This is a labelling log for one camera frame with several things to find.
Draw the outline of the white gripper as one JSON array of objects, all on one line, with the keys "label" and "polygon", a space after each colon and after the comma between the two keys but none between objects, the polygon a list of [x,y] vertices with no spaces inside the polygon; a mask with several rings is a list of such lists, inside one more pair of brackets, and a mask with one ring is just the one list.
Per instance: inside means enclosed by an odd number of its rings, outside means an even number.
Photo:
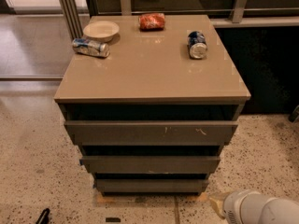
[{"label": "white gripper", "polygon": [[211,194],[208,199],[218,217],[226,219],[229,224],[259,224],[260,214],[250,200],[253,195],[259,195],[259,192],[249,189],[219,192]]}]

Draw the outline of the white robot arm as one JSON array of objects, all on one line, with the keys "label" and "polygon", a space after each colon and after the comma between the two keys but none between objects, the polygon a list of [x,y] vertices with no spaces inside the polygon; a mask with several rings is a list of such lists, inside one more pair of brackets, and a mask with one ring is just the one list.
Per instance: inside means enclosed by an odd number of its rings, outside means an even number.
[{"label": "white robot arm", "polygon": [[216,214],[228,224],[299,224],[299,202],[251,190],[209,196]]}]

